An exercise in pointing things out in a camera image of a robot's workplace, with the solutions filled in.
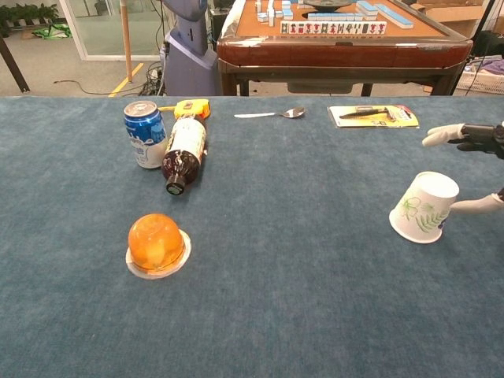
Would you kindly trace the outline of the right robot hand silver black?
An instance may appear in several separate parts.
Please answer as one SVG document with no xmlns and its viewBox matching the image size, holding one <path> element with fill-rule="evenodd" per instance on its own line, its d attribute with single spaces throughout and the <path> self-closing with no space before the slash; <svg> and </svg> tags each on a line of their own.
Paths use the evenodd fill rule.
<svg viewBox="0 0 504 378">
<path fill-rule="evenodd" d="M 503 159 L 503 125 L 448 124 L 428 130 L 423 146 L 443 143 L 456 144 L 460 151 L 480 151 Z M 483 198 L 454 202 L 450 210 L 455 213 L 482 214 L 503 210 L 503 189 Z"/>
</svg>

